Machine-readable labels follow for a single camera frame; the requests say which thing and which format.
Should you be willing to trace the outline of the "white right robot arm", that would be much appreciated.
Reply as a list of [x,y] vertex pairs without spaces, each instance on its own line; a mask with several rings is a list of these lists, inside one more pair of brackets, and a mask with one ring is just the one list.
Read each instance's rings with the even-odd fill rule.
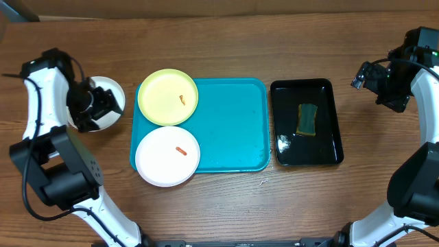
[[377,95],[376,103],[402,113],[411,97],[418,107],[420,147],[392,175],[387,200],[349,222],[323,246],[395,246],[413,231],[438,225],[438,30],[418,27],[387,58],[364,62],[351,85]]

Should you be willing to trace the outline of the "pinkish white round plate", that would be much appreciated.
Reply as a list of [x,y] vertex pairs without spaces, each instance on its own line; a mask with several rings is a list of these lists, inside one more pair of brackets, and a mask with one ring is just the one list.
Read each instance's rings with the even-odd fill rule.
[[[182,148],[184,156],[176,150]],[[200,146],[187,130],[176,127],[160,127],[147,134],[135,153],[135,165],[139,175],[157,187],[173,187],[188,180],[200,162]]]

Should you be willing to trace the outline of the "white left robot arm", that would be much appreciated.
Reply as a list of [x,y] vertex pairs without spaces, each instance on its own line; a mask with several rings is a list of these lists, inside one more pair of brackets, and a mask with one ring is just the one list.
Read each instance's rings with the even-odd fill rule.
[[112,201],[99,163],[69,129],[105,130],[118,122],[126,106],[116,81],[76,79],[77,63],[53,48],[23,63],[17,74],[27,89],[28,120],[22,141],[11,145],[9,154],[22,175],[25,208],[46,222],[74,214],[103,239],[103,246],[154,246]]

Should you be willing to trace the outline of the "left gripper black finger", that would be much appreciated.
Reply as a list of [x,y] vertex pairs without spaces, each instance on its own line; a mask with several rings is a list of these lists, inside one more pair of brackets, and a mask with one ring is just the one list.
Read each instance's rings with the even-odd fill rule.
[[78,117],[77,129],[79,132],[92,132],[99,130],[99,126],[93,121],[91,117]]
[[104,99],[105,99],[105,107],[104,107],[105,114],[108,114],[110,112],[114,112],[119,115],[123,114],[123,110],[120,108],[119,103],[117,102],[114,94],[110,89],[104,91]]

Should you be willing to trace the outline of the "yellow-green round plate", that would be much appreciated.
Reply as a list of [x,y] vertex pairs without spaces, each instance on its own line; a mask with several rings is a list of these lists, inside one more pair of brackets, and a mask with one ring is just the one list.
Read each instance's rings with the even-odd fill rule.
[[137,102],[146,119],[159,126],[175,126],[188,120],[198,105],[194,80],[177,69],[161,69],[144,79]]

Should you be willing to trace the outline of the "green and yellow sponge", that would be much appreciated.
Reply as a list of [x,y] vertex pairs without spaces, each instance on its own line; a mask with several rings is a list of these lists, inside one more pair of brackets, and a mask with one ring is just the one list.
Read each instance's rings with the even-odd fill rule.
[[314,104],[300,104],[298,106],[298,123],[296,134],[302,136],[316,135],[316,113],[318,107]]

